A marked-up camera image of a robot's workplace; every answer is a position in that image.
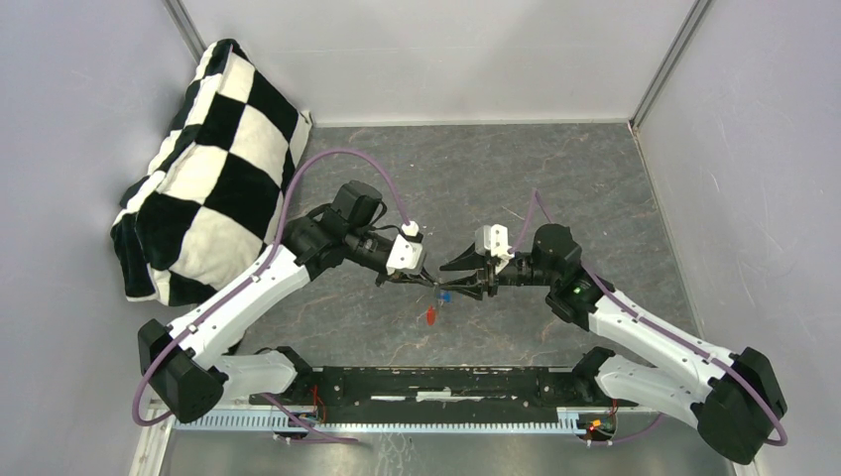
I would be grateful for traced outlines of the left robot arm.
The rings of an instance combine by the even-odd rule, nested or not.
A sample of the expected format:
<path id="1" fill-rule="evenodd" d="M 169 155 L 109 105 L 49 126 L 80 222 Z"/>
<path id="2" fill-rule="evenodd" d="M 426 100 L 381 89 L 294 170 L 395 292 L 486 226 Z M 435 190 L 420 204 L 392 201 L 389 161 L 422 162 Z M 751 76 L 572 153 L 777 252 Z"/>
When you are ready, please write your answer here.
<path id="1" fill-rule="evenodd" d="M 398 226 L 394 238 L 383 236 L 375 223 L 385 210 L 377 189 L 352 180 L 331 202 L 289 221 L 279 244 L 205 303 L 169 324 L 149 320 L 138 331 L 139 389 L 152 388 L 183 423 L 200 419 L 225 398 L 270 393 L 288 404 L 303 402 L 311 377 L 285 354 L 228 352 L 270 308 L 345 261 L 375 272 L 378 285 L 432 286 L 420 227 L 411 220 Z"/>

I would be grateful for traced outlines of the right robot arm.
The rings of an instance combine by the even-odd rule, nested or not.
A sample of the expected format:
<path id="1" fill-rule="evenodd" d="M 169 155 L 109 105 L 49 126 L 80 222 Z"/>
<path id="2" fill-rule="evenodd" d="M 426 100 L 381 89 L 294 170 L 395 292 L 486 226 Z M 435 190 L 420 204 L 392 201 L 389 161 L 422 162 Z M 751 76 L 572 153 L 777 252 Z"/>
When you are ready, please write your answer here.
<path id="1" fill-rule="evenodd" d="M 487 225 L 474 244 L 441 265 L 462 278 L 443 288 L 481 300 L 501 287 L 545 287 L 560 320 L 608 339 L 646 360 L 593 349 L 575 366 L 575 397 L 586 405 L 627 401 L 678 419 L 726 459 L 751 463 L 766 445 L 785 446 L 787 412 L 770 359 L 747 347 L 714 345 L 648 312 L 596 275 L 568 227 L 541 226 L 530 250 L 516 251 L 508 230 Z"/>

